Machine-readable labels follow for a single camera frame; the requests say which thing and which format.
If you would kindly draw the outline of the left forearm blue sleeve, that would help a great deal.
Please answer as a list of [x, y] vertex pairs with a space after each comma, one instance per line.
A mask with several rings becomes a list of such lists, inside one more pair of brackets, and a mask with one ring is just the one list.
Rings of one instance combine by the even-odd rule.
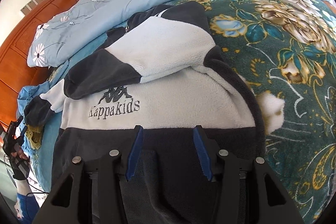
[[32, 194], [27, 180], [14, 180], [17, 187], [17, 202], [14, 206], [20, 223], [31, 224], [40, 206]]

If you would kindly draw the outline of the gloved left hand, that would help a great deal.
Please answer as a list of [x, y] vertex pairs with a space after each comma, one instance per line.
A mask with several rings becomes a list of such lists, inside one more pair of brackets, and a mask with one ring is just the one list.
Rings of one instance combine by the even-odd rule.
[[29, 176], [29, 159], [19, 145], [15, 146], [15, 151], [11, 153], [10, 165], [13, 170], [13, 178], [18, 181], [26, 180]]

